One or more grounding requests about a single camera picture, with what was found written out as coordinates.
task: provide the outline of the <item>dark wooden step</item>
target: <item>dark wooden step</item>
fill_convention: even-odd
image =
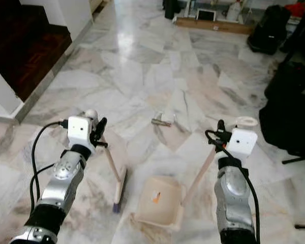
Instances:
[[[18,12],[20,7],[19,0],[0,0],[0,19]]]
[[[22,6],[14,14],[0,18],[0,57],[40,35],[48,25],[43,6]]]
[[[7,57],[13,64],[0,70],[11,88],[25,101],[71,44],[65,26],[49,25],[45,33]]]

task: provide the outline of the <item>bottle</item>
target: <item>bottle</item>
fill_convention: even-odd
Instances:
[[[240,11],[241,11],[240,1],[237,0],[229,7],[226,19],[229,21],[237,21]]]

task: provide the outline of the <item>wooden stand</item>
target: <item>wooden stand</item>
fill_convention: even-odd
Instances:
[[[244,25],[238,23],[222,22],[222,21],[208,21],[208,20],[196,20],[193,18],[179,18],[175,20],[177,26],[210,29],[219,32],[231,32],[237,34],[249,35],[252,33],[254,27],[251,25]]]

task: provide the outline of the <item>small metal object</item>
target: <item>small metal object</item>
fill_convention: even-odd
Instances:
[[[151,123],[154,125],[158,125],[158,126],[168,126],[168,127],[171,127],[171,125],[172,125],[171,123],[168,123],[168,122],[156,119],[156,118],[153,118],[151,120]]]

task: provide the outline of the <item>cable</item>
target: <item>cable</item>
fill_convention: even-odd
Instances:
[[[219,145],[215,140],[213,140],[209,133],[215,134],[214,131],[211,130],[206,130],[205,131],[205,135],[208,138],[209,142],[214,144],[219,150],[223,151],[233,162],[236,162],[235,158],[233,157],[232,154],[230,154],[226,149],[224,149],[222,147],[222,145]],[[245,180],[247,181],[252,195],[253,195],[253,199],[254,199],[254,205],[255,205],[255,222],[256,222],[256,242],[257,244],[260,244],[260,209],[259,209],[259,200],[258,197],[256,195],[255,189],[249,179],[249,177],[244,173],[242,167],[240,165],[237,165],[237,167],[239,168],[239,170],[241,171],[241,173],[243,174]]]
[[[52,126],[52,125],[61,125],[62,122],[61,121],[56,121],[56,122],[52,122],[52,123],[49,123],[47,124],[46,126],[44,126],[40,132],[38,133],[38,135],[36,136],[35,140],[34,140],[34,143],[33,143],[33,146],[32,146],[32,154],[31,154],[31,157],[32,157],[32,166],[33,166],[33,173],[34,173],[34,178],[35,178],[35,185],[36,185],[36,200],[39,200],[40,199],[40,184],[39,184],[39,179],[38,179],[38,172],[37,172],[37,169],[36,169],[36,163],[35,163],[35,148],[36,148],[36,144],[37,144],[37,141],[39,140],[41,134],[43,133],[43,131],[48,128],[49,126]],[[33,185],[30,186],[30,200],[32,202],[32,204],[34,205],[34,194],[33,194]]]
[[[33,194],[33,184],[34,184],[34,179],[35,177],[38,176],[39,173],[41,173],[44,170],[47,170],[51,167],[53,167],[54,164],[50,164],[49,166],[44,167],[43,169],[40,169],[39,171],[37,171],[37,173],[35,175],[33,175],[32,179],[30,180],[30,184],[29,184],[29,194],[30,194],[30,200],[31,200],[31,206],[30,206],[30,213],[33,212],[34,207],[35,207],[35,202],[34,202],[34,194]]]

